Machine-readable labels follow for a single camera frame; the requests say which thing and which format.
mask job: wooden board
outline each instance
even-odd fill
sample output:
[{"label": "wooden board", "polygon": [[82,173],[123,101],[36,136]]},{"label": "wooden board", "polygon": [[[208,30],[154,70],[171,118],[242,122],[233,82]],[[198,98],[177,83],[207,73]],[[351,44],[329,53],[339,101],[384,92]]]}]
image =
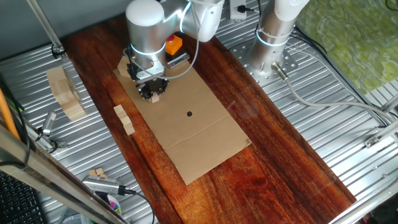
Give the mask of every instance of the wooden board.
[{"label": "wooden board", "polygon": [[[190,55],[196,41],[181,36]],[[113,70],[129,43],[124,16],[63,40],[77,72],[161,223],[329,223],[355,198],[216,39],[195,70],[252,144],[185,185]],[[136,132],[125,135],[113,107]]]}]

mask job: aluminum slotted plate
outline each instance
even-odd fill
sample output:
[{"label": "aluminum slotted plate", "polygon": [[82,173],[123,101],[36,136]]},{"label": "aluminum slotted plate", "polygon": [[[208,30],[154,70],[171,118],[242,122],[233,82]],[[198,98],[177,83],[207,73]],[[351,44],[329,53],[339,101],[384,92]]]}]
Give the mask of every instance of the aluminum slotted plate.
[{"label": "aluminum slotted plate", "polygon": [[[252,43],[253,43],[253,40],[243,42],[242,44],[239,44],[235,47],[230,48],[230,51],[239,60],[239,62],[241,62],[241,64],[250,73],[250,75],[253,77],[253,79],[255,79],[255,81],[260,86],[264,86],[265,84],[279,78],[279,76],[275,72],[266,74],[264,72],[255,70],[247,65],[246,52],[249,50],[250,45]],[[298,67],[296,61],[290,56],[290,54],[286,50],[284,50],[284,62],[280,66],[288,74],[292,73]]]}]

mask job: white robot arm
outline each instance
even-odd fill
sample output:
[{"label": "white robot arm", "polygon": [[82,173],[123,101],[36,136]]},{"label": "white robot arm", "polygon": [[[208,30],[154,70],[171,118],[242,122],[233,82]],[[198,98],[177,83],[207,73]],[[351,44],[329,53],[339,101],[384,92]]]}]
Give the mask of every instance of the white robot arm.
[{"label": "white robot arm", "polygon": [[[272,72],[272,63],[283,63],[285,44],[308,2],[269,1],[246,55],[249,66],[266,74]],[[132,49],[129,52],[135,60],[129,65],[129,73],[139,83],[143,98],[149,100],[154,93],[162,94],[168,84],[164,76],[167,38],[179,31],[198,41],[209,41],[220,23],[223,3],[224,0],[133,0],[128,5],[126,18]]]},{"label": "white robot arm", "polygon": [[129,73],[140,83],[143,98],[148,100],[154,92],[160,95],[167,86],[164,76],[167,38],[179,31],[201,42],[209,41],[220,23],[223,3],[224,0],[134,0],[128,5],[131,54],[135,63],[147,71],[132,66]]}]

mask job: wall outlet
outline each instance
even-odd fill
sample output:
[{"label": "wall outlet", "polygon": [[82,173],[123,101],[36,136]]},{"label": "wall outlet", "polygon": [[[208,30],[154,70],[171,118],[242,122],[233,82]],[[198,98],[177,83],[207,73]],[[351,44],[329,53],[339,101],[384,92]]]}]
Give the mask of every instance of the wall outlet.
[{"label": "wall outlet", "polygon": [[242,5],[246,5],[246,0],[229,0],[229,13],[231,14],[231,19],[234,19],[236,22],[246,19],[247,12],[238,12],[238,6]]}]

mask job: cardboard sheet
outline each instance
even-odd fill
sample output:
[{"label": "cardboard sheet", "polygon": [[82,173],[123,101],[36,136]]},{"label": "cardboard sheet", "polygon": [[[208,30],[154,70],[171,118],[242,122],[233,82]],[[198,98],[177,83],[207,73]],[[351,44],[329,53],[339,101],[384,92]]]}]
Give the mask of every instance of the cardboard sheet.
[{"label": "cardboard sheet", "polygon": [[[166,74],[178,75],[188,66],[184,62]],[[156,103],[143,100],[136,82],[114,72],[186,184],[251,143],[193,68],[170,80]]]}]

